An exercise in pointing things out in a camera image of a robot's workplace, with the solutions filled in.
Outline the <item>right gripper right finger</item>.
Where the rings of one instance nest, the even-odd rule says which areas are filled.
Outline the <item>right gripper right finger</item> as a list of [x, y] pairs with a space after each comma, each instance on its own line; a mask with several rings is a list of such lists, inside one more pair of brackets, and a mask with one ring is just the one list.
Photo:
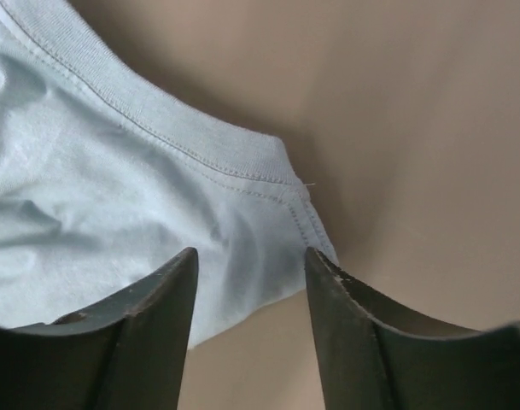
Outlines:
[[306, 252], [329, 409], [520, 409], [520, 321], [473, 331], [431, 318]]

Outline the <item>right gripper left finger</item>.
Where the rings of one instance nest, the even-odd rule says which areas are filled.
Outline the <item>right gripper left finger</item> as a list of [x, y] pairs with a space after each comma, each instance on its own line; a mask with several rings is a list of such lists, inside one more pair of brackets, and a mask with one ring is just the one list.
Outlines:
[[187, 248], [51, 324], [0, 327], [0, 409], [175, 409], [196, 299]]

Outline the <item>light blue t-shirt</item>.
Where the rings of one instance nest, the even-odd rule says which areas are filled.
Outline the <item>light blue t-shirt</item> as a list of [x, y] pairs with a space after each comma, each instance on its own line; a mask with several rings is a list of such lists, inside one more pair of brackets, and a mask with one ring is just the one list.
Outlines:
[[336, 253], [279, 138], [127, 67], [65, 1], [0, 1], [0, 326], [50, 323], [199, 255], [189, 344]]

